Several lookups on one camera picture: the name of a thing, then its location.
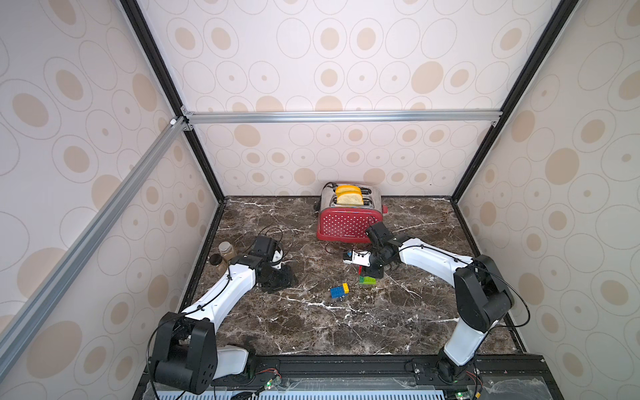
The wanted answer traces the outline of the lime green lego brick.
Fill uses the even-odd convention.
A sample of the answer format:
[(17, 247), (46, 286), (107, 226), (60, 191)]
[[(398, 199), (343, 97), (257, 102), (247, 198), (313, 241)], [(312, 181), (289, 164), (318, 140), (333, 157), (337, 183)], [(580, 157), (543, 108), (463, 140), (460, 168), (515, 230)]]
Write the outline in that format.
[(377, 284), (377, 280), (376, 280), (376, 278), (360, 276), (358, 278), (358, 283), (360, 285), (376, 285)]

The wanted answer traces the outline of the blue lego brick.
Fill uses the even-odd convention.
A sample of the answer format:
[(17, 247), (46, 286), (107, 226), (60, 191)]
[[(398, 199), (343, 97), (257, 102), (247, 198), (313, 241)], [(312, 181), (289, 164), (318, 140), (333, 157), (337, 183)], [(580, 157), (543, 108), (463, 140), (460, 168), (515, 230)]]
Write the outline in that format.
[(342, 298), (346, 295), (347, 294), (343, 292), (343, 285), (330, 289), (330, 296), (332, 299)]

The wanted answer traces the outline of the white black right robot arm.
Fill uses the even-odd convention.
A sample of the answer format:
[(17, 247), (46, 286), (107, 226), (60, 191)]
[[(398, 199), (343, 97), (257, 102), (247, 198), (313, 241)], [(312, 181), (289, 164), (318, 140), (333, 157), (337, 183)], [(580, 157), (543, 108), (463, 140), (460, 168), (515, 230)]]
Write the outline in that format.
[(443, 379), (453, 381), (465, 372), (490, 330), (513, 307), (513, 290), (489, 256), (472, 258), (451, 253), (419, 238), (393, 234), (383, 223), (370, 226), (366, 234), (372, 245), (369, 251), (343, 254), (343, 261), (358, 265), (362, 276), (380, 279), (386, 266), (404, 263), (453, 287), (458, 322), (439, 351), (437, 363)]

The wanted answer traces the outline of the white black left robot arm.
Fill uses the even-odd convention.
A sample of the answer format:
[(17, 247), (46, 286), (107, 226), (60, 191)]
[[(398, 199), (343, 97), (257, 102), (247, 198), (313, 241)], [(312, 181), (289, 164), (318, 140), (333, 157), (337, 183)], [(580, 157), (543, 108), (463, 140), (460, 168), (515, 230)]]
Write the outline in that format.
[(229, 376), (251, 379), (257, 362), (246, 348), (217, 345), (217, 332), (241, 298), (259, 286), (276, 293), (295, 285), (279, 241), (257, 236), (245, 254), (231, 259), (226, 273), (185, 310), (166, 313), (147, 344), (147, 370), (153, 395), (165, 385), (200, 395), (213, 381)]

